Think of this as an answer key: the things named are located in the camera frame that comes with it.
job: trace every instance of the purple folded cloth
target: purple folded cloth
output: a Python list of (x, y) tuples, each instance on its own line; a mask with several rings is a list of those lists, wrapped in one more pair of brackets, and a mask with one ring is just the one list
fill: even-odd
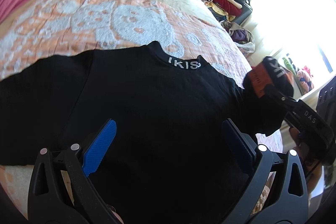
[(246, 40), (246, 31), (245, 30), (235, 30), (231, 36), (234, 42), (239, 43), (240, 41)]

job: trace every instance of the metal screw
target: metal screw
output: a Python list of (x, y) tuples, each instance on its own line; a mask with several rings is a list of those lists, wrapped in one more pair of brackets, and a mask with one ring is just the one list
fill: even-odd
[(258, 149), (263, 152), (267, 151), (267, 147), (263, 144), (258, 145)]
[(289, 150), (289, 153), (290, 153), (292, 156), (296, 156), (296, 155), (297, 155), (297, 152), (296, 152), (294, 149)]
[(79, 149), (79, 144), (78, 143), (74, 143), (70, 148), (71, 148), (71, 150), (76, 151), (76, 150)]
[(48, 151), (48, 149), (46, 149), (46, 148), (42, 148), (42, 149), (40, 150), (40, 154), (41, 154), (41, 155), (44, 155), (45, 153), (47, 153), (47, 151)]

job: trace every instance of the red velvet fabric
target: red velvet fabric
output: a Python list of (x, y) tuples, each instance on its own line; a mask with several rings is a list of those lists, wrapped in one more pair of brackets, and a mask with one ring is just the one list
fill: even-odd
[(238, 9), (227, 0), (213, 0), (213, 2), (218, 4), (218, 6), (220, 6), (223, 10), (227, 11), (229, 15), (239, 16), (242, 13), (241, 9)]

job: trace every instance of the bed sheet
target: bed sheet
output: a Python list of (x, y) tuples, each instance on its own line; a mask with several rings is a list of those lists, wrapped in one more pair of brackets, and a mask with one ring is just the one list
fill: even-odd
[[(152, 40), (176, 57), (201, 54), (240, 86), (251, 69), (200, 0), (32, 0), (0, 25), (0, 37), (0, 79), (53, 54), (134, 47)], [(280, 133), (257, 138), (270, 150), (282, 151)], [(31, 172), (31, 166), (0, 166), (0, 183), (25, 216)]]

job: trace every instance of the white curtain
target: white curtain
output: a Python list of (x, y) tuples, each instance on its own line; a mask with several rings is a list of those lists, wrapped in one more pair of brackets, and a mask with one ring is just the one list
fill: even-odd
[[(290, 53), (294, 63), (310, 67), (315, 88), (301, 97), (315, 109), (320, 89), (336, 71), (336, 0), (251, 0), (253, 12), (242, 24), (253, 33), (256, 51), (248, 59), (257, 65), (263, 57), (281, 59)], [(319, 48), (327, 56), (330, 73)], [(284, 122), (281, 127), (284, 149), (292, 146)]]

